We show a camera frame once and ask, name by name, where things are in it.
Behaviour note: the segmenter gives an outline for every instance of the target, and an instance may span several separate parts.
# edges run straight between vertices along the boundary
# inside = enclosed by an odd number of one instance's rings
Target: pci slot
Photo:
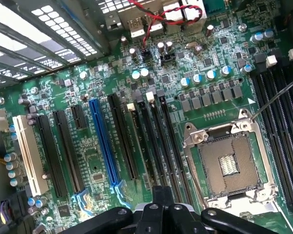
[[[165,95],[162,94],[158,94],[158,98],[161,104],[161,109],[162,112],[164,114],[164,120],[165,120],[165,125],[168,129],[168,135],[169,135],[169,139],[172,145],[172,150],[175,156],[175,162],[177,164],[177,170],[178,170],[178,174],[181,178],[181,187],[185,189],[185,195],[186,195],[186,200],[187,200],[187,204],[193,205],[193,200],[191,197],[191,190],[190,190],[190,185],[189,185],[189,181],[187,179],[186,173],[185,173],[185,167],[184,164],[182,162],[182,158],[181,158],[181,154],[177,145],[177,140],[176,140],[176,135],[175,135],[175,131],[174,128],[172,126],[171,120],[170,120],[170,116],[169,116],[169,111],[168,111],[168,107],[167,107],[167,103],[165,100]]]
[[[123,112],[121,110],[119,100],[116,94],[107,96],[109,106],[111,108],[112,116],[115,123],[117,136],[120,142],[121,150],[125,160],[126,168],[130,179],[138,178],[138,170],[136,162],[134,160],[132,146],[127,134],[126,122],[124,119]]]
[[[13,123],[32,196],[42,195],[49,187],[47,181],[42,178],[44,171],[33,127],[27,124],[26,116],[13,117]]]
[[[36,121],[55,194],[57,197],[63,197],[67,195],[67,188],[48,117],[38,116]]]
[[[99,139],[99,145],[102,151],[106,170],[110,180],[110,185],[116,186],[121,182],[121,180],[117,173],[117,167],[112,152],[111,143],[108,138],[108,132],[104,122],[104,116],[101,111],[100,101],[98,99],[90,100],[89,107],[93,118],[94,126],[97,132],[97,136]]]
[[[68,167],[69,179],[73,187],[73,192],[79,193],[84,190],[84,182],[78,165],[77,155],[73,146],[72,138],[70,136],[65,112],[54,111],[53,117],[65,152],[63,158]]]
[[[156,106],[156,102],[155,102],[153,93],[152,92],[147,93],[146,96],[147,96],[147,99],[149,101],[150,108],[151,108],[151,111],[152,111],[152,114],[153,114],[153,117],[154,117],[154,120],[155,120],[155,127],[157,129],[157,133],[159,135],[159,139],[160,139],[160,142],[161,142],[162,147],[163,147],[164,159],[165,159],[165,163],[167,165],[169,179],[170,179],[170,182],[171,182],[171,185],[172,185],[173,192],[175,194],[176,201],[177,202],[182,202],[181,190],[180,190],[180,187],[179,187],[178,178],[176,176],[174,163],[173,163],[173,160],[172,160],[172,155],[170,153],[170,148],[169,148],[169,145],[168,145],[168,142],[167,142],[167,138],[169,138],[170,136],[167,137],[165,135],[165,133],[164,133],[164,129],[162,127],[163,124],[162,124],[160,115],[158,113],[158,109],[157,109],[157,106]]]

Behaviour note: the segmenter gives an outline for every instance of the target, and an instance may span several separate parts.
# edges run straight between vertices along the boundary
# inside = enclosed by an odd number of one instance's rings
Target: black plastic component
[[[65,153],[63,158],[68,167],[69,178],[73,187],[73,191],[74,193],[79,193],[84,190],[84,182],[78,165],[77,155],[74,149],[72,138],[70,136],[65,111],[54,111],[53,117],[63,145]]]
[[[116,94],[111,94],[107,96],[108,104],[111,108],[112,116],[115,123],[115,128],[117,136],[120,142],[120,147],[122,149],[123,157],[125,160],[126,168],[130,179],[138,178],[137,165],[132,152],[132,145],[127,133],[126,122],[124,119],[121,106]]]
[[[86,118],[84,117],[84,111],[81,105],[74,105],[71,108],[75,126],[77,129],[87,128]]]
[[[67,188],[48,117],[44,115],[38,116],[36,122],[37,129],[40,133],[44,155],[53,181],[55,194],[57,197],[63,197],[67,195]]]

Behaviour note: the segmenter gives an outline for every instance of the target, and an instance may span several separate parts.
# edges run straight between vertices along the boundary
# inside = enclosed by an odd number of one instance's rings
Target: expansion slot
[[[97,131],[100,149],[102,151],[110,185],[114,187],[118,185],[121,182],[121,180],[117,173],[117,167],[112,152],[111,143],[108,138],[108,132],[105,126],[104,116],[101,111],[100,101],[98,99],[90,100],[89,107],[93,118],[94,126]]]
[[[57,197],[63,197],[67,195],[67,188],[48,117],[38,116],[36,121],[55,194]]]
[[[155,167],[156,167],[158,176],[160,178],[161,185],[168,186],[168,181],[166,178],[165,169],[164,169],[164,166],[163,166],[162,160],[161,160],[162,157],[161,157],[160,149],[158,148],[156,136],[155,136],[155,133],[153,130],[153,125],[151,123],[148,111],[147,111],[146,104],[143,100],[137,101],[137,103],[138,103],[139,108],[141,110],[142,118],[143,118],[143,121],[146,126],[146,133],[147,133],[148,139],[149,139],[151,146],[152,146],[151,148],[153,151],[153,159],[155,162]]]
[[[73,187],[73,192],[79,193],[84,190],[84,182],[82,174],[80,173],[77,155],[73,146],[72,138],[70,136],[65,112],[54,111],[53,117],[65,152],[63,158],[68,167],[69,178]]]
[[[172,189],[173,192],[175,193],[175,198],[177,202],[182,202],[182,195],[181,195],[181,190],[179,187],[179,182],[178,182],[178,178],[176,176],[176,172],[175,172],[175,168],[174,168],[174,163],[172,160],[172,156],[170,153],[170,148],[169,148],[169,144],[167,142],[167,137],[164,134],[164,129],[162,127],[162,121],[160,118],[160,115],[158,113],[158,109],[156,106],[156,102],[154,99],[154,95],[153,92],[149,92],[146,94],[147,100],[149,101],[150,104],[150,108],[155,120],[155,126],[159,135],[159,139],[160,142],[162,144],[163,147],[163,153],[164,153],[164,159],[165,159],[165,163],[167,165],[167,170],[168,170],[168,174],[169,174],[169,179],[172,185]]]
[[[169,138],[170,138],[170,142],[172,145],[172,150],[175,156],[175,161],[177,164],[177,170],[178,170],[178,174],[181,178],[181,187],[185,189],[185,195],[186,195],[186,200],[187,203],[190,205],[193,205],[193,200],[191,197],[191,190],[190,190],[190,185],[189,185],[189,181],[187,179],[186,173],[185,173],[185,167],[184,164],[182,162],[182,158],[181,158],[181,154],[177,145],[177,140],[176,140],[176,135],[175,135],[175,131],[174,128],[172,126],[171,120],[170,120],[170,116],[169,116],[169,111],[168,111],[168,107],[167,107],[167,103],[165,100],[165,95],[158,95],[160,104],[161,104],[161,109],[162,112],[164,114],[164,120],[165,120],[165,125],[168,129],[168,134],[169,134]]]
[[[13,117],[13,123],[32,196],[42,195],[49,187],[47,181],[42,178],[44,172],[34,130],[27,124],[26,116]]]
[[[128,137],[124,115],[122,113],[119,100],[116,94],[107,96],[109,106],[115,123],[118,139],[120,141],[121,150],[125,160],[126,168],[130,179],[138,178],[136,162],[134,160],[132,146]]]

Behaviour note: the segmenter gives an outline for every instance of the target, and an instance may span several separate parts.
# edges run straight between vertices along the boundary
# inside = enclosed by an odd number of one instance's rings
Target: electrolytic capacitor
[[[15,152],[11,152],[9,154],[6,154],[3,158],[4,161],[6,162],[11,162],[14,161],[15,159],[18,158],[18,155]]]
[[[260,43],[263,40],[262,33],[256,33],[255,35],[251,36],[250,41],[254,44]]]
[[[16,187],[16,186],[19,186],[23,183],[23,177],[16,177],[16,178],[13,178],[10,180],[10,185],[12,187]]]
[[[23,99],[23,98],[19,99],[19,105],[29,106],[30,104],[31,102],[28,99]]]
[[[158,53],[160,53],[160,54],[163,53],[164,52],[164,49],[165,49],[164,43],[159,42],[157,44],[157,49],[158,49]]]
[[[5,165],[5,168],[7,170],[13,170],[15,168],[18,168],[19,167],[19,162],[17,161],[12,161],[12,162],[8,162],[6,165]]]
[[[209,38],[212,35],[213,31],[214,31],[214,26],[210,24],[206,28],[205,37]]]

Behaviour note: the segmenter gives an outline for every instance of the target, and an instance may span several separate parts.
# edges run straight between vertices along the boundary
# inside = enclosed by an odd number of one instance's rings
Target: black pcie slot
[[[187,203],[190,204],[190,205],[193,205],[193,200],[192,200],[192,197],[191,197],[190,185],[189,185],[187,176],[185,174],[185,167],[184,167],[184,164],[182,162],[180,151],[178,149],[176,136],[175,136],[175,131],[174,131],[174,128],[173,128],[171,120],[170,120],[169,111],[168,111],[168,107],[167,107],[165,97],[160,97],[159,96],[159,101],[160,101],[160,104],[161,104],[162,112],[164,113],[164,120],[165,120],[166,127],[168,129],[168,134],[169,134],[170,142],[171,142],[171,145],[172,145],[172,150],[173,150],[173,153],[174,153],[174,156],[175,156],[175,161],[176,161],[176,164],[177,164],[178,174],[179,174],[179,176],[181,178],[181,185],[182,185],[181,187],[185,188],[185,195],[186,195]]]
[[[36,122],[55,194],[57,197],[63,197],[67,194],[67,188],[48,117],[38,116]]]
[[[174,164],[173,164],[173,160],[171,157],[170,148],[169,148],[169,145],[167,142],[167,138],[164,135],[164,129],[162,128],[162,122],[161,122],[155,101],[150,102],[150,107],[151,107],[151,111],[152,111],[152,114],[153,114],[153,117],[155,120],[155,126],[157,129],[158,135],[160,137],[160,142],[162,143],[164,159],[165,159],[165,163],[167,165],[169,179],[171,181],[173,192],[175,193],[176,201],[182,202],[181,191],[180,191],[180,187],[179,187],[178,178],[176,176],[176,172],[174,169]]]
[[[119,105],[118,97],[116,94],[111,94],[107,96],[109,106],[111,108],[112,116],[115,123],[115,128],[117,136],[120,142],[121,150],[125,160],[126,168],[130,179],[138,178],[137,166],[133,157],[133,152],[131,150],[132,146],[129,141],[127,134],[127,129],[125,125],[125,119]]]
[[[64,159],[68,167],[69,178],[73,187],[73,192],[79,193],[84,190],[84,182],[78,165],[77,155],[74,150],[72,138],[70,136],[65,112],[62,110],[54,111],[53,117],[65,152]]]
[[[153,126],[147,111],[147,107],[144,101],[141,101],[138,103],[140,110],[141,110],[141,114],[142,114],[142,118],[143,121],[145,123],[146,126],[146,133],[148,135],[148,139],[151,142],[151,148],[153,151],[153,159],[155,161],[155,167],[157,170],[157,173],[159,175],[160,178],[160,182],[162,186],[168,186],[168,181],[166,178],[166,173],[162,164],[162,160],[161,160],[161,153],[160,153],[160,149],[158,148],[157,142],[156,142],[156,136],[154,134],[153,131]]]

